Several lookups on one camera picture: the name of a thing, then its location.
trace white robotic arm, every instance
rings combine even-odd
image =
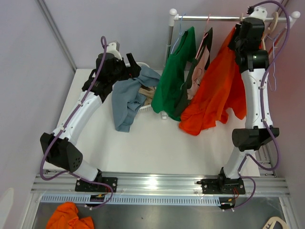
[[[96,70],[91,72],[88,81],[82,87],[83,92],[67,118],[51,135],[44,133],[41,136],[41,146],[47,155],[46,161],[88,181],[94,181],[99,170],[87,163],[75,147],[78,137],[92,114],[111,93],[114,83],[137,77],[141,70],[131,53],[127,54],[130,66],[126,67],[118,48],[117,42],[107,45],[99,75],[95,75]],[[100,54],[96,60],[97,69],[101,65],[103,55]]]
[[[246,105],[247,105],[247,115],[246,115],[246,129],[265,129],[265,126],[262,121],[261,115],[261,101],[260,101],[260,84],[263,79],[263,75],[265,73],[265,69],[254,69],[253,72],[249,70],[242,73],[242,80],[244,83],[245,94],[246,94]],[[268,76],[265,79],[266,88],[264,90],[264,98],[266,98],[266,102],[264,103],[264,110],[266,113],[266,121],[269,126],[272,126],[272,120],[269,112],[268,105],[268,92],[267,92],[267,81]],[[247,154],[253,155],[255,150],[244,150],[240,151],[239,148],[234,147],[233,152],[230,156],[229,161],[224,166],[224,174],[227,178],[239,178],[239,174],[237,172],[240,164],[242,163],[244,157]]]

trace white cable tray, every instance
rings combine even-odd
[[[88,194],[44,194],[41,203],[100,204],[91,202]],[[107,204],[134,204],[134,205],[175,205],[175,206],[219,206],[218,197],[167,197],[167,196],[113,196]]]

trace beige cloth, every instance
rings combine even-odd
[[[156,89],[154,87],[140,87],[139,93],[146,96],[146,100],[143,106],[147,106],[149,104],[152,104],[153,96]]]

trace robotic arm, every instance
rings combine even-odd
[[[43,152],[47,153],[47,162],[68,170],[88,181],[94,181],[100,171],[88,164],[83,159],[82,153],[75,147],[78,137],[92,114],[111,93],[112,86],[115,82],[137,77],[141,71],[140,66],[136,64],[131,53],[127,54],[130,67],[126,67],[118,49],[119,44],[117,42],[112,42],[107,45],[105,60],[99,75],[94,76],[96,74],[96,69],[99,69],[99,66],[101,65],[103,53],[98,56],[96,60],[96,69],[91,72],[89,79],[82,87],[82,93],[77,104],[68,117],[52,132],[52,134],[44,133],[40,139]],[[94,85],[83,101],[83,98],[94,79]],[[47,149],[55,136],[60,132],[61,134],[51,146],[50,151],[47,152]]]
[[[254,154],[261,146],[270,142],[272,140],[270,133],[274,137],[279,136],[279,129],[273,127],[267,100],[267,77],[264,75],[269,66],[268,52],[260,49],[267,11],[263,7],[250,8],[250,11],[251,15],[236,25],[235,34],[229,44],[229,48],[235,51],[235,61],[239,66],[245,87],[247,106],[245,128],[233,130],[234,149],[218,178],[205,178],[197,182],[202,185],[204,194],[232,194],[234,188],[238,190],[239,194],[245,194],[244,183],[239,174],[245,156]],[[97,69],[103,55],[100,54],[96,60]],[[43,152],[47,154],[47,162],[73,172],[88,181],[97,180],[99,176],[101,177],[101,172],[83,160],[82,153],[75,147],[78,137],[91,115],[111,93],[114,83],[137,77],[141,70],[131,53],[127,54],[131,66],[125,66],[124,60],[118,52],[117,43],[110,43],[105,55],[101,72],[93,77],[96,73],[96,70],[93,70],[88,81],[85,82],[74,108],[80,107],[76,112],[75,109],[71,111],[69,118],[73,112],[75,113],[67,126],[64,127],[69,118],[64,120],[52,134],[44,133],[41,136],[41,146]],[[47,149],[60,132],[59,138],[48,152]]]
[[[273,127],[269,112],[268,75],[264,78],[269,67],[268,52],[260,49],[267,11],[263,7],[249,10],[250,16],[236,24],[235,33],[228,46],[235,51],[235,62],[239,66],[244,83],[247,108],[245,128],[233,130],[234,149],[218,178],[202,179],[197,182],[202,185],[204,194],[233,194],[233,189],[237,189],[239,194],[245,194],[240,175],[245,157],[253,155],[261,146],[272,140],[266,125],[274,137],[279,136],[279,128]],[[221,208],[233,207],[231,203],[227,204],[228,206],[222,205]]]

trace white plastic connector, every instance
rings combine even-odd
[[[170,20],[168,25],[169,26],[174,26],[175,21],[177,21],[179,19],[179,14],[177,13],[176,9],[170,9]]]
[[[161,119],[167,119],[168,114],[165,111],[161,111]]]
[[[120,44],[118,42],[111,42],[107,45],[107,53],[112,53],[114,57],[122,60],[122,56],[119,52]]]
[[[294,25],[294,23],[296,22],[296,20],[301,16],[301,13],[299,11],[294,11],[291,16],[289,16],[290,18],[290,28]]]
[[[259,19],[265,21],[266,18],[267,18],[267,14],[268,14],[268,13],[267,13],[266,8],[261,7],[261,6],[256,6],[256,7],[254,8],[253,13],[251,13],[251,14],[249,15],[249,18],[259,18]]]

